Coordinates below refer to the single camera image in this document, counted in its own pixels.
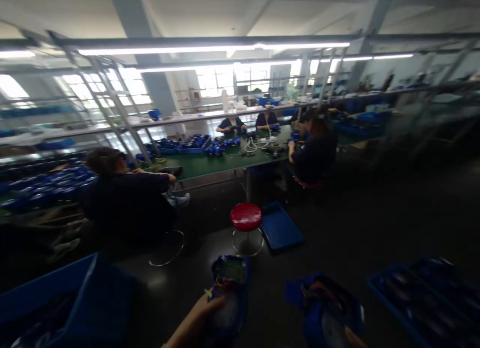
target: red stool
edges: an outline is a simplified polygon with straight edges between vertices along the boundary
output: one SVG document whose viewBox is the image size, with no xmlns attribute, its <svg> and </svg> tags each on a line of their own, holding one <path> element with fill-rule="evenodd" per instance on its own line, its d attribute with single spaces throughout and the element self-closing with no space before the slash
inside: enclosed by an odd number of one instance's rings
<svg viewBox="0 0 480 348">
<path fill-rule="evenodd" d="M 302 182 L 300 179 L 298 179 L 296 176 L 293 177 L 295 183 L 301 185 L 304 189 L 305 188 L 322 188 L 325 184 L 321 181 L 315 182 L 315 183 L 306 183 Z"/>
<path fill-rule="evenodd" d="M 260 230 L 262 223 L 260 207 L 253 203 L 237 204 L 230 212 L 230 221 L 235 227 L 231 235 L 231 243 L 235 251 L 242 256 L 254 256 L 260 253 L 264 246 L 264 237 Z M 253 234 L 258 235 L 258 233 L 259 239 L 258 236 L 255 238 L 251 237 Z M 242 242 L 237 244 L 237 248 L 235 240 L 239 240 L 239 238 Z"/>
</svg>

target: dark shirt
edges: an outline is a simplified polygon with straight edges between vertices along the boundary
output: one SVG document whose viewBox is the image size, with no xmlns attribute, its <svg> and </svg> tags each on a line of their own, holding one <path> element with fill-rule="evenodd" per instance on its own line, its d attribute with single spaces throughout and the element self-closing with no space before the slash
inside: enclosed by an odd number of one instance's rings
<svg viewBox="0 0 480 348">
<path fill-rule="evenodd" d="M 240 128 L 242 125 L 245 125 L 245 124 L 240 120 L 240 118 L 236 118 L 235 125 L 237 128 Z M 225 129 L 229 126 L 232 126 L 232 123 L 230 122 L 229 118 L 225 118 L 218 127 L 221 129 Z"/>
<path fill-rule="evenodd" d="M 309 136 L 303 149 L 296 150 L 291 156 L 295 176 L 305 183 L 315 183 L 328 177 L 335 165 L 336 155 L 337 137 L 333 132 L 323 138 Z"/>
<path fill-rule="evenodd" d="M 278 124 L 278 123 L 279 123 L 279 120 L 277 119 L 276 115 L 274 113 L 270 113 L 268 115 L 268 125 Z M 256 118 L 255 126 L 257 127 L 257 126 L 265 126 L 265 125 L 267 125 L 265 114 L 260 113 Z"/>
<path fill-rule="evenodd" d="M 177 220 L 177 212 L 162 195 L 169 184 L 168 175 L 116 174 L 82 191 L 80 206 L 103 232 L 145 243 L 160 237 Z"/>
</svg>

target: wire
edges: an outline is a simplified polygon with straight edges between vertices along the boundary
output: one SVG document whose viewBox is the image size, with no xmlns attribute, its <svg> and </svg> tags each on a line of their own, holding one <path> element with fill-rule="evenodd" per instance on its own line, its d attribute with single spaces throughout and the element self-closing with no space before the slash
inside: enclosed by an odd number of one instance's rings
<svg viewBox="0 0 480 348">
<path fill-rule="evenodd" d="M 254 153 L 258 149 L 265 149 L 267 146 L 270 145 L 270 139 L 272 138 L 272 131 L 270 130 L 270 125 L 266 125 L 268 127 L 268 140 L 266 142 L 260 141 L 259 139 L 253 139 L 252 137 L 249 137 L 246 144 L 245 150 L 247 153 Z"/>
</svg>

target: jeans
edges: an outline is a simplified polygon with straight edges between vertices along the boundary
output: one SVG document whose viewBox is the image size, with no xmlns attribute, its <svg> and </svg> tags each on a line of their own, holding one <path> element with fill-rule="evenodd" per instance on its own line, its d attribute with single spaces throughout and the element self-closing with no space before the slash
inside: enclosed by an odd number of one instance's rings
<svg viewBox="0 0 480 348">
<path fill-rule="evenodd" d="M 170 197 L 167 199 L 167 201 L 169 202 L 169 204 L 176 208 L 178 206 L 181 206 L 182 204 L 184 204 L 186 201 L 188 200 L 188 198 L 185 198 L 185 197 Z"/>
</svg>

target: fluorescent light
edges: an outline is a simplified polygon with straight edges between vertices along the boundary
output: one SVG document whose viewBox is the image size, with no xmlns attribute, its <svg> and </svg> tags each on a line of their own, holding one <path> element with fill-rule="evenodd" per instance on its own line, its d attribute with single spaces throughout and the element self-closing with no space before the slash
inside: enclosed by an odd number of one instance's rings
<svg viewBox="0 0 480 348">
<path fill-rule="evenodd" d="M 413 54 L 401 54 L 401 55 L 383 55 L 379 57 L 374 57 L 375 60 L 381 59 L 401 59 L 401 58 L 411 58 Z"/>
<path fill-rule="evenodd" d="M 319 49 L 319 48 L 345 48 L 350 43 L 317 43 L 317 44 L 255 44 L 256 47 L 266 50 L 286 49 Z"/>
<path fill-rule="evenodd" d="M 332 59 L 332 62 L 334 62 L 334 61 L 339 62 L 340 59 Z M 330 62 L 330 59 L 322 59 L 322 60 L 320 60 L 320 62 L 321 62 L 321 63 L 329 63 L 329 62 Z"/>
<path fill-rule="evenodd" d="M 0 51 L 0 59 L 8 58 L 32 58 L 35 54 L 27 50 Z"/>
<path fill-rule="evenodd" d="M 333 60 L 330 65 L 330 72 L 334 73 L 337 70 L 337 65 L 339 61 L 337 59 Z"/>
<path fill-rule="evenodd" d="M 360 61 L 360 60 L 372 60 L 373 57 L 358 57 L 358 58 L 345 58 L 343 61 Z"/>
<path fill-rule="evenodd" d="M 243 66 L 248 66 L 248 65 L 290 65 L 293 64 L 296 60 L 291 60 L 291 61 L 280 61 L 280 62 L 265 62 L 265 63 L 251 63 L 251 64 L 241 64 Z"/>
<path fill-rule="evenodd" d="M 230 50 L 255 50 L 253 45 L 216 46 L 216 47 L 180 47 L 180 48 L 133 48 L 133 49 L 85 49 L 82 55 L 128 55 L 128 54 L 166 54 L 166 53 L 202 53 Z"/>
<path fill-rule="evenodd" d="M 131 49 L 80 49 L 82 55 L 129 55 L 129 54 L 167 54 L 167 53 L 205 53 L 236 50 L 285 50 L 285 49 L 318 49 L 348 47 L 350 43 L 318 43 L 318 44 L 255 44 L 240 46 L 213 47 L 177 47 L 177 48 L 131 48 Z"/>
<path fill-rule="evenodd" d="M 240 62 L 235 62 L 233 64 L 224 64 L 224 65 L 200 65 L 200 66 L 186 66 L 186 67 L 171 67 L 171 68 L 151 68 L 151 69 L 137 69 L 139 73 L 161 73 L 161 72 L 171 72 L 171 71 L 185 71 L 185 70 L 196 70 L 204 68 L 224 68 L 224 67 L 239 67 L 239 66 L 250 66 L 250 65 L 287 65 L 293 64 L 295 61 L 276 61 L 276 62 L 264 62 L 264 63 L 247 63 L 242 64 Z"/>
</svg>

